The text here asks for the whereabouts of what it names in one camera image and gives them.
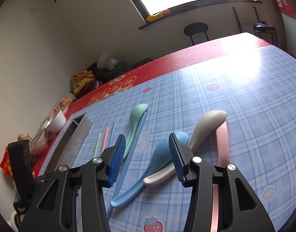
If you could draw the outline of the pink chopstick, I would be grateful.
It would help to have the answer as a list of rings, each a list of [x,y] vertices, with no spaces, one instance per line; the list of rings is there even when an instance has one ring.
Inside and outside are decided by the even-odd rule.
[[[107,145],[107,141],[108,141],[108,136],[109,136],[109,131],[110,131],[110,128],[107,127],[105,129],[105,133],[104,133],[104,138],[103,138],[103,141],[102,141],[102,147],[101,147],[101,151],[103,152],[106,148],[106,145]]]

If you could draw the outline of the blue spoon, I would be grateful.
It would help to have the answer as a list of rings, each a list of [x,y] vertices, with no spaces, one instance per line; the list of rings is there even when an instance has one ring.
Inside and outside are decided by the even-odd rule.
[[[156,146],[149,165],[147,169],[142,174],[142,176],[138,179],[138,181],[131,186],[127,191],[123,194],[113,198],[110,201],[110,205],[113,208],[121,208],[130,203],[137,195],[144,190],[144,178],[153,175],[154,173],[158,172],[159,170],[165,168],[172,162],[172,156],[169,150],[168,144],[169,134],[166,135]]]

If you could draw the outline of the green chopstick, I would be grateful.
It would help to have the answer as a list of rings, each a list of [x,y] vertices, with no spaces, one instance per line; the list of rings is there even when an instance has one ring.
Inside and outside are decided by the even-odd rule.
[[[93,158],[95,158],[97,156],[100,138],[101,138],[101,133],[99,132],[98,136],[97,136],[97,140],[96,140],[96,145],[95,145],[95,148],[93,151]]]

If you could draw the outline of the white spoon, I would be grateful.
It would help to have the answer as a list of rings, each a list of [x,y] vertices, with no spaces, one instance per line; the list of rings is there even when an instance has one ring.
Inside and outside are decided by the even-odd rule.
[[[194,152],[204,139],[225,121],[226,117],[227,113],[223,110],[213,110],[204,114],[194,127],[191,139],[186,146]],[[165,168],[144,178],[144,185],[148,187],[157,186],[171,177],[174,173],[175,168],[171,162]]]

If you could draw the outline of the blue-grey chopstick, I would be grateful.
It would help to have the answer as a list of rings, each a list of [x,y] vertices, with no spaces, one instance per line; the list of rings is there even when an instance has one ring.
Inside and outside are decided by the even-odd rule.
[[[112,129],[111,129],[111,133],[110,133],[110,139],[109,139],[109,147],[112,146],[112,142],[113,142],[113,139],[114,139],[114,134],[115,134],[115,131],[116,131],[116,126],[117,126],[117,122],[114,122],[114,124],[112,125]]]

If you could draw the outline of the stainless steel utensil tray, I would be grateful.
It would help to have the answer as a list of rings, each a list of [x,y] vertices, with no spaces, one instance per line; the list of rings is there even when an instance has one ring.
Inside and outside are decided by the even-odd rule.
[[[72,116],[50,149],[41,167],[40,175],[51,173],[60,165],[71,168],[92,125],[93,122],[88,118],[87,113]]]

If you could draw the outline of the pink spoon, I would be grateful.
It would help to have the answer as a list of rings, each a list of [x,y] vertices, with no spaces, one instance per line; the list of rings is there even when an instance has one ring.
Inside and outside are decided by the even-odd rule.
[[[230,145],[228,137],[227,122],[224,121],[216,129],[217,151],[218,151],[218,166],[225,167],[230,163]],[[219,188],[217,184],[213,185],[213,212],[211,220],[211,232],[218,230],[219,218]]]

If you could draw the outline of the green spoon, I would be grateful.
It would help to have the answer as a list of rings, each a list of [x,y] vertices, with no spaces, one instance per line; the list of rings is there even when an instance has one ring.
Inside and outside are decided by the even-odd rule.
[[[123,155],[123,160],[128,156],[132,142],[135,137],[136,130],[138,128],[138,125],[140,123],[140,120],[143,116],[143,114],[146,112],[148,108],[148,105],[145,103],[141,103],[136,105],[131,113],[130,113],[130,122],[129,122],[129,133],[126,140],[126,148]]]

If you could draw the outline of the white dimpled bowl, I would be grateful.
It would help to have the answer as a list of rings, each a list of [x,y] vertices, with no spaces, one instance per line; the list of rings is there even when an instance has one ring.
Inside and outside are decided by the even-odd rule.
[[[66,124],[66,117],[63,111],[60,109],[57,111],[47,122],[45,129],[47,132],[56,134],[61,131]]]

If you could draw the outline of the red tablecloth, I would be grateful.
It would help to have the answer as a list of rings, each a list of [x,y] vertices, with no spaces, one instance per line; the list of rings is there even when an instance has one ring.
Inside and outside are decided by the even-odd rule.
[[[137,86],[154,78],[198,64],[200,62],[218,58],[223,55],[233,55],[236,57],[238,54],[242,54],[243,51],[251,51],[255,48],[269,45],[272,44],[247,32],[206,41],[204,43],[165,55],[139,68],[131,70],[123,75],[123,78],[119,80],[118,83],[122,84],[123,90],[127,90],[133,86]],[[131,82],[128,86],[125,86],[124,84],[126,84],[127,80],[131,80]],[[72,114],[91,104],[103,100],[105,98],[104,92],[120,92],[118,89],[111,89],[115,83],[117,83],[116,79],[114,79],[113,82],[110,81],[105,83],[80,99],[73,101],[68,106],[68,112],[66,114],[67,120],[70,119]],[[48,157],[48,153],[50,152],[56,138],[57,135],[54,135],[53,141],[49,142],[49,145],[46,147],[41,157],[32,166],[34,177],[39,175],[41,167],[44,164],[45,159]]]

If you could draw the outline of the blue plaid table mat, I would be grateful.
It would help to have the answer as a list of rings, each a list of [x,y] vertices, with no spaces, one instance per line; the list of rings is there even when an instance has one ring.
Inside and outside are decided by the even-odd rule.
[[[191,189],[176,176],[143,187],[112,208],[115,190],[142,183],[152,156],[171,132],[183,133],[195,155],[213,165],[231,162],[248,180],[276,230],[296,208],[296,59],[275,46],[201,62],[139,83],[132,71],[79,108],[92,125],[73,163],[80,166],[127,135],[131,111],[146,104],[124,180],[104,189],[112,231],[182,231]]]

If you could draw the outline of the clear plastic bag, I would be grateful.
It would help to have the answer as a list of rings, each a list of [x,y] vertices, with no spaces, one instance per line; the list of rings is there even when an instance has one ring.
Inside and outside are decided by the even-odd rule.
[[[113,57],[112,52],[103,51],[97,61],[97,68],[100,71],[113,70],[119,61]]]

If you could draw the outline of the black round-back chair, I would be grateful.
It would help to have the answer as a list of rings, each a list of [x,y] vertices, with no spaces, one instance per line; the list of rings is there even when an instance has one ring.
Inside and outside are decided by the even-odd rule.
[[[209,37],[207,34],[207,31],[209,30],[209,27],[206,23],[203,22],[195,22],[192,24],[189,24],[184,28],[184,34],[188,36],[191,39],[191,43],[194,46],[194,40],[193,40],[193,35],[196,34],[205,34],[206,40],[209,41]]]

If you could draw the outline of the yellow toy on windowsill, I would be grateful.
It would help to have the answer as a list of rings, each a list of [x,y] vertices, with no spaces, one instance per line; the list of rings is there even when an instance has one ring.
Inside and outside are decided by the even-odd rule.
[[[147,16],[147,18],[145,19],[147,22],[152,23],[154,21],[157,21],[161,18],[164,18],[166,16],[169,16],[171,14],[171,10],[170,9],[166,9],[166,10],[162,10],[154,15],[149,15]]]

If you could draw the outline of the black appliance near wall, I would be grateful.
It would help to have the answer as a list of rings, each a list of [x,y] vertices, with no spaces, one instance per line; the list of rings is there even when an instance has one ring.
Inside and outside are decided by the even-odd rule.
[[[277,31],[273,25],[261,20],[253,24],[253,31],[257,37],[277,46]]]

